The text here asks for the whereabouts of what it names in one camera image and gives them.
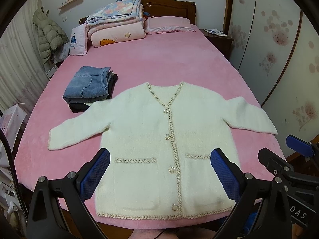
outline wooden floor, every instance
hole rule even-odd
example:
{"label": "wooden floor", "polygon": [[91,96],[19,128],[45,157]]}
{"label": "wooden floor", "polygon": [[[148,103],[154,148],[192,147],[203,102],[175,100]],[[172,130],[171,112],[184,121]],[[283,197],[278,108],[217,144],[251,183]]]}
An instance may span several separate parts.
{"label": "wooden floor", "polygon": [[[63,215],[68,223],[71,233],[78,238],[82,238],[71,218],[70,213],[63,209]],[[98,225],[109,239],[128,239],[133,233],[133,230],[131,229],[110,226],[102,223],[98,223]]]}

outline nightstand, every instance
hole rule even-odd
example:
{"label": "nightstand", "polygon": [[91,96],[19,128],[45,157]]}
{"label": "nightstand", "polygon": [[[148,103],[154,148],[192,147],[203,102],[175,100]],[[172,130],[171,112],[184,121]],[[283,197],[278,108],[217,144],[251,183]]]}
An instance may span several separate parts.
{"label": "nightstand", "polygon": [[200,31],[205,35],[205,37],[229,60],[233,38],[229,36],[217,36],[210,34],[203,29]]}

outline pink blanket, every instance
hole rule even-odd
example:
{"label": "pink blanket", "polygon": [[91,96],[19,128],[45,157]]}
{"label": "pink blanket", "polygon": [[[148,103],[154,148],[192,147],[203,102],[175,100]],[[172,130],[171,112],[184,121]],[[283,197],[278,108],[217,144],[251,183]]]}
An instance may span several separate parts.
{"label": "pink blanket", "polygon": [[[113,96],[147,81],[157,86],[172,86],[185,81],[216,91],[225,99],[243,96],[248,103],[259,105],[235,68],[196,26],[194,29],[196,32],[146,35],[141,40],[90,47],[85,56],[69,56],[42,93],[23,134],[15,158],[19,182],[34,190],[40,176],[63,178],[70,171],[78,171],[99,150],[100,136],[59,151],[47,149],[49,130],[78,115],[71,112],[62,95],[82,66],[110,66],[119,76]],[[232,135],[242,171],[271,180],[273,176],[258,162],[257,154],[261,148],[267,147],[283,158],[275,137],[238,129],[232,129]],[[227,215],[179,220],[121,220],[98,217],[94,196],[85,204],[96,221],[131,229],[189,226]],[[67,209],[64,201],[61,205]]]}

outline wall shelf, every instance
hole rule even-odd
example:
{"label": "wall shelf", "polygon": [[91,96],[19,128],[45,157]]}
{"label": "wall shelf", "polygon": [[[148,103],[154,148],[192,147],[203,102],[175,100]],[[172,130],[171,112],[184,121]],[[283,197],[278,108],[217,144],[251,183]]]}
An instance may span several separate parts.
{"label": "wall shelf", "polygon": [[66,7],[67,5],[69,5],[70,3],[73,3],[74,1],[76,0],[71,0],[71,1],[68,1],[66,4],[62,5],[61,7],[58,8],[59,9],[63,9],[64,7]]}

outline pink pillow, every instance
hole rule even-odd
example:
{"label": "pink pillow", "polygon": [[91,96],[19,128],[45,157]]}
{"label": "pink pillow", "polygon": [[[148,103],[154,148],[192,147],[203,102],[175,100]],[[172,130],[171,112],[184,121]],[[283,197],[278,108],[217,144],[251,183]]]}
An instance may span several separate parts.
{"label": "pink pillow", "polygon": [[87,24],[84,23],[72,30],[70,38],[70,55],[83,56],[87,53]]}
{"label": "pink pillow", "polygon": [[189,19],[176,16],[149,17],[144,28],[147,34],[194,31]]}

